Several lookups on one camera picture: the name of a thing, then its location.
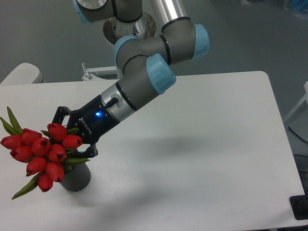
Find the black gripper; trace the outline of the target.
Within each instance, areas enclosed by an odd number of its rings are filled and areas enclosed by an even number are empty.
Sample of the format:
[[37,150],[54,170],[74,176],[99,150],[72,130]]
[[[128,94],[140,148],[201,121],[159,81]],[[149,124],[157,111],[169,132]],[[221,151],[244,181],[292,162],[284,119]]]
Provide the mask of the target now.
[[98,155],[96,142],[99,138],[120,123],[108,109],[118,103],[113,97],[103,104],[102,97],[98,95],[78,110],[70,110],[66,106],[59,106],[52,123],[62,124],[64,118],[69,116],[67,128],[78,128],[79,135],[84,144],[90,144],[85,151],[75,150],[68,155],[70,158],[94,158]]

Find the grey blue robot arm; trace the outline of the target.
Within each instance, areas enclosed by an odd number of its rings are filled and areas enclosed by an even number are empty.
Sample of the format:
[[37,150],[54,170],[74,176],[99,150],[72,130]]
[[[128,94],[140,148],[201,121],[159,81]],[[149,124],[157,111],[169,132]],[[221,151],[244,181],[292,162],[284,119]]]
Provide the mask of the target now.
[[163,94],[176,82],[172,64],[196,59],[209,50],[209,36],[201,24],[193,24],[180,0],[153,0],[152,6],[161,26],[161,34],[148,38],[142,33],[140,0],[76,0],[74,7],[80,18],[93,23],[115,19],[115,64],[121,79],[78,110],[61,106],[53,118],[78,135],[88,148],[79,152],[68,146],[71,158],[92,158],[98,153],[99,138]]

